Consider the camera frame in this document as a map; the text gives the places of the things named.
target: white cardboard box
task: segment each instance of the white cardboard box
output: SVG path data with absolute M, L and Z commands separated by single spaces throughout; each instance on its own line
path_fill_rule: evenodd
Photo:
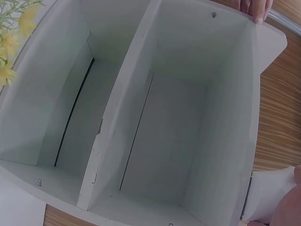
M 285 35 L 203 0 L 152 0 L 124 18 L 109 4 L 99 20 L 103 2 L 82 2 L 85 18 L 77 1 L 56 4 L 0 108 L 0 174 L 102 226 L 237 225 L 260 74 Z

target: wooden table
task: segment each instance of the wooden table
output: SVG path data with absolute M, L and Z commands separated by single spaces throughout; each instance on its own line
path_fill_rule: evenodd
M 230 5 L 226 0 L 215 0 Z M 273 9 L 301 24 L 299 0 L 275 0 Z M 254 170 L 282 169 L 301 163 L 301 37 L 268 19 L 282 30 L 286 50 L 261 75 L 261 106 Z M 92 224 L 46 207 L 44 226 Z

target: artificial flower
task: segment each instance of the artificial flower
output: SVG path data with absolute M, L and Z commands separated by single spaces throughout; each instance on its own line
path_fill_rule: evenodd
M 32 34 L 32 31 L 37 27 L 37 24 L 32 20 L 36 17 L 37 11 L 40 8 L 39 4 L 32 4 L 18 18 L 19 34 L 22 38 L 27 39 Z
M 16 76 L 16 72 L 11 69 L 13 62 L 0 60 L 0 65 L 0 87 L 5 86 L 7 82 L 11 85 L 12 79 Z
M 2 49 L 4 49 L 5 55 L 8 56 L 11 54 L 13 56 L 17 56 L 18 52 L 16 49 L 21 46 L 21 44 L 18 42 L 18 36 L 14 35 L 13 31 L 7 33 L 5 30 L 2 30 L 1 38 L 0 46 Z

